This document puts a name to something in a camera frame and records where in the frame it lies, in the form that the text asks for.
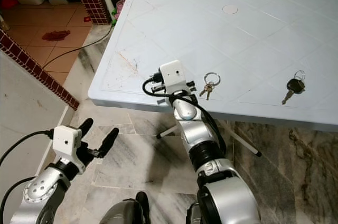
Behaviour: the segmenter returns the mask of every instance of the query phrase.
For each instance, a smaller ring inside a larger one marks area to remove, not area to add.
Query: orange floor tile
[[[18,5],[3,10],[3,16],[11,27],[8,34],[42,66],[64,52],[81,47],[92,26],[91,22],[83,21],[88,14],[81,3]],[[70,31],[64,40],[42,39],[45,33],[62,30]],[[45,69],[63,84],[78,54],[79,50],[68,53]]]

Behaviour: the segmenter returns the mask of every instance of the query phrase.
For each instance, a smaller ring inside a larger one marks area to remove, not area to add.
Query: key ring
[[[299,72],[302,74],[302,77],[297,76],[297,74]],[[298,79],[298,80],[301,80],[301,81],[304,81],[305,80],[305,76],[306,76],[306,74],[305,74],[305,72],[303,70],[298,70],[298,71],[295,72],[294,78]]]
[[[218,77],[218,81],[217,81],[217,82],[213,82],[213,81],[207,82],[206,79],[207,79],[207,77],[208,77],[209,75],[216,75],[216,76]],[[205,82],[205,84],[211,84],[211,85],[213,85],[213,86],[217,86],[217,85],[221,82],[221,77],[220,77],[217,73],[215,73],[215,72],[208,72],[208,73],[204,76],[204,82]]]

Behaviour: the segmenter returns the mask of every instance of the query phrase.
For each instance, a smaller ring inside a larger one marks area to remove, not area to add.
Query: marble floor
[[[106,31],[107,26],[95,26],[88,38]],[[152,223],[185,223],[186,210],[196,200],[196,175],[179,132],[155,137],[175,124],[173,115],[98,107],[88,99],[106,44],[82,50],[64,86],[81,101],[71,125],[94,119],[84,138],[91,148],[114,127],[120,134],[103,160],[94,160],[73,180],[54,223],[99,223],[113,204],[140,190],[149,196]],[[222,120],[218,125],[227,158],[252,189],[263,224],[338,223],[338,134]],[[225,126],[255,144],[262,157],[234,142]]]

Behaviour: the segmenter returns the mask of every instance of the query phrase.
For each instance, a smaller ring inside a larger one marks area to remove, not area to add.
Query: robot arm
[[[91,150],[81,138],[88,132],[92,123],[93,120],[89,118],[79,128],[58,126],[54,129],[53,150],[60,159],[28,182],[21,205],[13,215],[11,224],[53,223],[55,212],[70,186],[70,181],[78,173],[82,174],[94,157],[103,158],[118,135],[118,129],[114,128],[98,150]]]
[[[207,224],[260,223],[255,197],[231,162],[224,157],[217,140],[202,121],[201,110],[182,100],[185,97],[197,102],[191,95],[190,87],[194,87],[194,84],[190,82],[187,86],[181,63],[173,61],[162,65],[156,78],[161,79],[161,87],[152,90],[165,90],[165,100],[174,108],[184,147],[198,174],[198,204],[190,209],[189,223],[201,223],[201,220]]]

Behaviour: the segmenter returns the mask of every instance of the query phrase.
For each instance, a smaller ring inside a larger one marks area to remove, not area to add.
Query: red cloth
[[[61,41],[61,40],[64,40],[64,38],[69,34],[70,34],[69,30],[53,31],[53,32],[45,33],[42,39],[47,40],[47,41]]]

